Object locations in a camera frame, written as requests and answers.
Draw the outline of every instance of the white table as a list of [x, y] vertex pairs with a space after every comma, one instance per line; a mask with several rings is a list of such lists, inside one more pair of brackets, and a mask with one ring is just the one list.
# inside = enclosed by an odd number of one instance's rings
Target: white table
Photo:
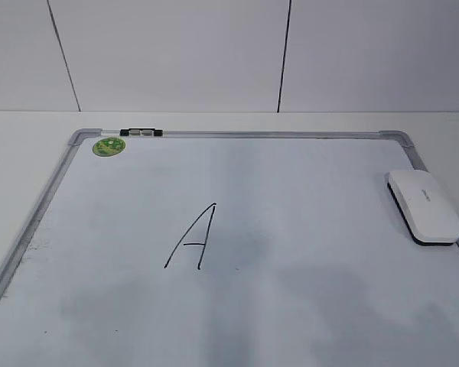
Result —
[[78, 128], [403, 130], [459, 213], [459, 113], [0, 112], [0, 264]]

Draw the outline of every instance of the black marker writing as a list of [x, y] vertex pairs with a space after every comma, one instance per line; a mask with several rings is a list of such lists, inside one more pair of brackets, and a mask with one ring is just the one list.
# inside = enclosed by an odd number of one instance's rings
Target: black marker writing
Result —
[[209, 231], [211, 229], [211, 223], [213, 221], [213, 216], [214, 216], [214, 211], [216, 210], [216, 203], [212, 203], [211, 205], [209, 205], [197, 218], [196, 220], [194, 220], [194, 222], [190, 225], [190, 227], [188, 228], [187, 231], [185, 231], [184, 235], [182, 236], [182, 238], [177, 242], [177, 244], [175, 245], [174, 249], [172, 250], [170, 256], [168, 256], [168, 260], [167, 262], [165, 263], [165, 266], [164, 268], [166, 268], [168, 266], [168, 264], [170, 264], [170, 260], [171, 258], [174, 256], [174, 253], [177, 251], [177, 248], [178, 246], [180, 246], [180, 244], [182, 243], [182, 241], [184, 241], [184, 238], [185, 236], [190, 232], [190, 230], [192, 229], [192, 227], [194, 227], [197, 223], [197, 221], [208, 211], [211, 209], [211, 217], [209, 218], [209, 223], [207, 224], [207, 229], [206, 229], [206, 238], [204, 239], [204, 242], [203, 243], [199, 243], [199, 242], [191, 242], [191, 243], [184, 243], [183, 246], [189, 246], [189, 245], [201, 245], [203, 246], [202, 247], [202, 252], [200, 253], [200, 258], [199, 258], [199, 262], [197, 263], [197, 269], [200, 270], [200, 264], [202, 263], [202, 259], [204, 257], [204, 252], [206, 251], [206, 246], [207, 246], [207, 238], [209, 237]]

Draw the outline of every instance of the white tile wall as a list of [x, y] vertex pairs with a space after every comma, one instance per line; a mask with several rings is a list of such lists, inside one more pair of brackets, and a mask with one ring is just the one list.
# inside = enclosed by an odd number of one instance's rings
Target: white tile wall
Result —
[[77, 110], [46, 0], [0, 0], [0, 110]]
[[52, 0], [83, 111], [277, 108], [288, 0]]
[[[274, 112], [288, 0], [50, 0], [84, 111]], [[0, 0], [0, 110], [77, 110], [47, 0]], [[459, 0], [292, 0], [283, 112], [459, 111]]]
[[459, 0], [293, 0], [281, 111], [459, 111]]

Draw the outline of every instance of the white eraser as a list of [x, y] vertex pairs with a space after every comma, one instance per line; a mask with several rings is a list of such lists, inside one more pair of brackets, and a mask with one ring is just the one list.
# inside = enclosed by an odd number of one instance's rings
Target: white eraser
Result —
[[452, 244], [459, 239], [459, 217], [429, 172], [389, 172], [389, 185], [412, 235], [425, 244]]

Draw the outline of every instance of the round sticker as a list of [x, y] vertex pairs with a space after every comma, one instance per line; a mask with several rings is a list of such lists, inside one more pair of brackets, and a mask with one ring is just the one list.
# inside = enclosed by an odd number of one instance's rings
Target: round sticker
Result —
[[93, 153], [99, 157], [112, 157], [119, 154], [125, 148], [125, 142], [119, 138], [105, 138], [99, 140], [93, 146]]

